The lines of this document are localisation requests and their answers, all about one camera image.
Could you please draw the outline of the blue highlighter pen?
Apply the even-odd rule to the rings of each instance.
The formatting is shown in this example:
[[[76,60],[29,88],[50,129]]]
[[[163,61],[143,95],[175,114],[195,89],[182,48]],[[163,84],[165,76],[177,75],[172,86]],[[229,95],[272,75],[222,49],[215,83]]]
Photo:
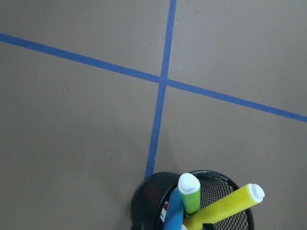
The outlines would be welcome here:
[[[166,217],[163,224],[164,230],[182,230],[183,229],[183,211],[181,195],[178,189],[175,189],[169,198]]]

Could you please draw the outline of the green highlighter pen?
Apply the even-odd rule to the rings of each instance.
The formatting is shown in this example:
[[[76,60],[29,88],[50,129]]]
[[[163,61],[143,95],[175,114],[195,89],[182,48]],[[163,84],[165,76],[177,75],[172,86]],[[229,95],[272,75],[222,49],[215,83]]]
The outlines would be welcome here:
[[[182,203],[187,216],[200,210],[201,184],[196,176],[191,173],[180,175],[177,188],[180,192]]]

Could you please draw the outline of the black mesh pen cup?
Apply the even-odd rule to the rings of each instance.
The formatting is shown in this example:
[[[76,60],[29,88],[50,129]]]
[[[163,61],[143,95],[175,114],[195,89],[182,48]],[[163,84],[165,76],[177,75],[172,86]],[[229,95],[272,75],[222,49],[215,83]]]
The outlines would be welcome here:
[[[238,189],[227,176],[214,171],[191,172],[201,184],[201,208]],[[180,175],[158,172],[147,177],[136,189],[131,202],[132,230],[161,230],[168,209],[168,201]],[[216,230],[253,230],[251,209],[241,211],[214,225]]]

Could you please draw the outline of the yellow highlighter pen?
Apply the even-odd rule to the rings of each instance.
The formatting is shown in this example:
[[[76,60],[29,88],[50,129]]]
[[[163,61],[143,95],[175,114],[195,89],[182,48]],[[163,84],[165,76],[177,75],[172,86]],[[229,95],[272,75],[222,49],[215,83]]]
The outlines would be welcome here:
[[[203,224],[215,224],[263,201],[265,193],[258,184],[247,184],[185,218],[188,230],[200,230]]]

